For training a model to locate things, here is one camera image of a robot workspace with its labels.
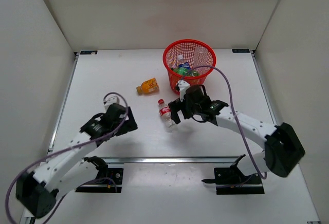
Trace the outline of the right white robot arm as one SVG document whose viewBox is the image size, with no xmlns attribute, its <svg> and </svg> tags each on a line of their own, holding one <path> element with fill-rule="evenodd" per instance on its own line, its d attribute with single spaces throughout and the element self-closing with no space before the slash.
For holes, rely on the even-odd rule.
<svg viewBox="0 0 329 224">
<path fill-rule="evenodd" d="M 180 123 L 178 112 L 184 119 L 200 116 L 200 123 L 212 123 L 240 134 L 243 141 L 251 140 L 262 151 L 241 155 L 229 168 L 229 176 L 238 183 L 254 174 L 273 174 L 286 178 L 305 155 L 295 130 L 287 123 L 264 123 L 220 100 L 211 100 L 203 85 L 191 86 L 180 80 L 175 86 L 179 98 L 169 103 L 171 118 Z"/>
</svg>

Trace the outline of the blue label water bottle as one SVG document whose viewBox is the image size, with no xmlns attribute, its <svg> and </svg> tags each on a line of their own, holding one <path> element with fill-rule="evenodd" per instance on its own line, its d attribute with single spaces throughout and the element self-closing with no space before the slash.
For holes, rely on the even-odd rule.
<svg viewBox="0 0 329 224">
<path fill-rule="evenodd" d="M 191 69 L 189 62 L 185 61 L 184 56 L 182 54 L 179 54 L 177 56 L 177 62 L 178 62 L 178 68 L 186 68 Z"/>
</svg>

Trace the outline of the clear crushed plastic bottle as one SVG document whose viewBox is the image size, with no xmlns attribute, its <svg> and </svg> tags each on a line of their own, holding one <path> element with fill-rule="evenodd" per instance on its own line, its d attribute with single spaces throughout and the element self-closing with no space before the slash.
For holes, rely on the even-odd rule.
<svg viewBox="0 0 329 224">
<path fill-rule="evenodd" d="M 197 46 L 194 50 L 193 67 L 198 67 L 207 64 L 208 50 L 203 46 Z"/>
</svg>

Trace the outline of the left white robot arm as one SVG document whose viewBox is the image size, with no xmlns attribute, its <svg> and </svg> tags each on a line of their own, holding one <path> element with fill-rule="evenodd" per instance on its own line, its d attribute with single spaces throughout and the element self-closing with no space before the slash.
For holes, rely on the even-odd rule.
<svg viewBox="0 0 329 224">
<path fill-rule="evenodd" d="M 107 182 L 108 166 L 96 150 L 113 136 L 138 128 L 130 107 L 111 104 L 105 113 L 94 115 L 70 140 L 66 152 L 50 158 L 30 173 L 23 173 L 16 183 L 16 198 L 36 218 L 46 216 L 57 201 L 70 191 L 89 182 Z"/>
</svg>

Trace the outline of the green soda bottle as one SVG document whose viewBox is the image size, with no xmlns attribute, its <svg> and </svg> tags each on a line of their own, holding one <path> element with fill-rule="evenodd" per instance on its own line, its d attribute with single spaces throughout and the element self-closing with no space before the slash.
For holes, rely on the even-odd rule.
<svg viewBox="0 0 329 224">
<path fill-rule="evenodd" d="M 197 70 L 192 70 L 186 67 L 176 67 L 171 68 L 174 73 L 177 73 L 181 76 L 188 76 L 188 77 L 198 77 L 200 74 Z"/>
</svg>

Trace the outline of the orange juice bottle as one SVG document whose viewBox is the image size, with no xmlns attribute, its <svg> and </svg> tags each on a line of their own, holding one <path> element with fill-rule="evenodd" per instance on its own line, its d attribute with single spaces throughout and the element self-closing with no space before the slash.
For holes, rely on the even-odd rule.
<svg viewBox="0 0 329 224">
<path fill-rule="evenodd" d="M 144 81 L 140 86 L 136 87 L 136 91 L 139 95 L 150 95 L 159 92 L 159 85 L 156 78 Z"/>
</svg>

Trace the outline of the red label cola bottle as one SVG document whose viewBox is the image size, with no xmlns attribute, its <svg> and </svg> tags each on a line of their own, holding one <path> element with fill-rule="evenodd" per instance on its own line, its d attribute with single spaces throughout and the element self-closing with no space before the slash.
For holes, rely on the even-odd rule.
<svg viewBox="0 0 329 224">
<path fill-rule="evenodd" d="M 159 114 L 163 125 L 165 126 L 168 132 L 173 132 L 174 130 L 177 129 L 177 126 L 171 118 L 171 110 L 168 104 L 166 104 L 163 99 L 159 99 L 158 106 L 159 106 Z"/>
</svg>

